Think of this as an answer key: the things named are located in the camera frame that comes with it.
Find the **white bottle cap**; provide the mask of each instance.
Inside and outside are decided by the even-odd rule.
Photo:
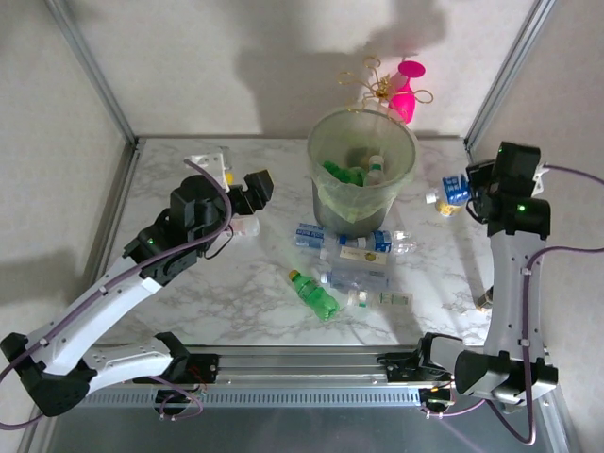
[[[436,196],[436,191],[426,193],[426,203],[431,205],[432,203],[436,203],[438,197]]]
[[[369,169],[371,170],[372,165],[379,165],[380,167],[384,167],[384,158],[379,154],[375,154],[371,158],[369,158]]]

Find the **marble table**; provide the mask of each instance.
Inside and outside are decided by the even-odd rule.
[[[493,284],[484,226],[462,213],[442,217],[425,193],[445,175],[461,173],[467,157],[460,140],[421,141],[414,181],[396,198],[385,227],[407,229],[417,250],[396,266],[400,290],[413,295],[405,308],[346,307],[323,322],[294,292],[292,269],[317,276],[322,265],[294,246],[297,222],[315,223],[306,141],[260,139],[149,139],[144,144],[112,259],[168,206],[170,192],[192,174],[182,162],[195,154],[225,151],[235,182],[267,168],[273,199],[258,212],[260,235],[235,237],[215,260],[200,260],[168,287],[131,311],[101,343],[142,342],[172,331],[184,344],[415,345],[426,331],[483,344],[490,315],[473,298]],[[346,296],[331,293],[346,305]]]

